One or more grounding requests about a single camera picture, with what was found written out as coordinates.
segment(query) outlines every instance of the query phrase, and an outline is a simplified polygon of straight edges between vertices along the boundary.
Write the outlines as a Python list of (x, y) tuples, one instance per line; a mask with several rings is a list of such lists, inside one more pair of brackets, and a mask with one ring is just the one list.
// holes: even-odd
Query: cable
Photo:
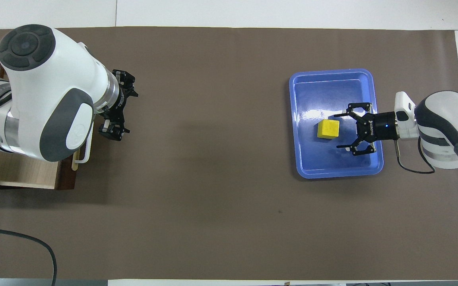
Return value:
[(414, 172), (416, 174), (433, 174), (436, 171), (434, 167), (432, 167), (432, 165), (427, 161), (427, 159), (425, 159), (425, 156), (423, 155), (423, 152), (421, 151), (420, 137), (418, 137), (418, 152), (420, 153), (420, 156), (423, 159), (423, 161), (425, 161), (425, 163), (427, 163), (427, 165), (429, 165), (429, 167), (431, 168), (431, 170), (427, 172), (411, 170), (409, 168), (404, 167), (404, 165), (402, 165), (402, 163), (400, 162), (400, 151), (398, 149), (398, 141), (394, 140), (393, 142), (395, 143), (395, 152), (397, 154), (397, 163), (400, 167), (402, 167), (402, 169), (409, 171), (409, 172)]
[(50, 257), (52, 258), (52, 281), (51, 281), (51, 286), (56, 285), (56, 278), (58, 276), (58, 265), (56, 264), (56, 255), (54, 255), (54, 251), (52, 251), (52, 248), (47, 243), (43, 242), (42, 240), (40, 240), (38, 238), (29, 236), (29, 235), (25, 235), (25, 234), (21, 234), (19, 232), (11, 232), (9, 230), (0, 230), (0, 234), (11, 235), (11, 236), (16, 236), (16, 237), (29, 239), (29, 240), (34, 241), (36, 243), (39, 243), (43, 247), (47, 248), (47, 250), (49, 251)]
[[(358, 284), (353, 284), (351, 286), (358, 286), (358, 285), (363, 285), (365, 284), (365, 286), (369, 286), (368, 283), (358, 283)], [(391, 286), (391, 283), (390, 282), (386, 282), (386, 283), (383, 283), (383, 282), (379, 282), (379, 284), (383, 284), (384, 286)]]
[(8, 101), (10, 101), (12, 99), (12, 93), (10, 92), (9, 95), (3, 97), (3, 98), (0, 98), (0, 107), (2, 105), (4, 105), (5, 103), (7, 103)]

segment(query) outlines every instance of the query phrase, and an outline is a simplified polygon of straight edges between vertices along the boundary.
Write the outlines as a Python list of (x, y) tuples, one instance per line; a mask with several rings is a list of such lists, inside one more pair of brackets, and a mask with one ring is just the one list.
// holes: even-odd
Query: brown paper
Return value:
[[(61, 30), (140, 96), (122, 142), (94, 135), (76, 190), (0, 190), (0, 228), (51, 244), (59, 278), (458, 279), (458, 170), (406, 172), (387, 141), (377, 175), (302, 179), (287, 85), (365, 68), (380, 112), (458, 91), (453, 31)], [(427, 170), (415, 141), (401, 151)], [(0, 277), (50, 277), (47, 253), (0, 236)]]

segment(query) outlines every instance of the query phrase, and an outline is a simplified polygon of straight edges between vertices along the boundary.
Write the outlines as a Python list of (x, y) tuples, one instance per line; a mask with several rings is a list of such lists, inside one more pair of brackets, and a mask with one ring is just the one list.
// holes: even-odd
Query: wooden cabinet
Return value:
[[(0, 77), (5, 70), (0, 65)], [(44, 188), (73, 189), (76, 171), (73, 156), (60, 162), (44, 162), (20, 154), (0, 152), (0, 189)]]

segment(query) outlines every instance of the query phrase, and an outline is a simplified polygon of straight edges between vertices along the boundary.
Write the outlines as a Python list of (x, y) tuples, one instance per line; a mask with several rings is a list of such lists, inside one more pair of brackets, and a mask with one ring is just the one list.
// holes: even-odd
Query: white floor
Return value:
[[(0, 29), (29, 23), (51, 27), (450, 29), (456, 30), (458, 50), (458, 0), (0, 0)], [(116, 280), (110, 285), (198, 285), (199, 282)], [(203, 283), (227, 286), (284, 282), (211, 280)]]

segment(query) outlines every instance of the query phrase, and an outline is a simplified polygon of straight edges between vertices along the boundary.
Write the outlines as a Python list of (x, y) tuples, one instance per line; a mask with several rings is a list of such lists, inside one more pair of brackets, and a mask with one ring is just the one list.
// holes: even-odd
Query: plastic tray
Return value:
[[(299, 72), (289, 80), (291, 114), (293, 117), (296, 168), (307, 179), (362, 176), (377, 174), (383, 169), (383, 150), (375, 142), (376, 152), (353, 156), (336, 145), (351, 144), (356, 139), (356, 121), (351, 117), (332, 118), (345, 112), (351, 102), (372, 103), (377, 113), (374, 81), (365, 69)], [(363, 109), (354, 110), (360, 116)], [(340, 121), (335, 139), (317, 137), (318, 123), (323, 119)], [(358, 149), (365, 149), (363, 142)]]

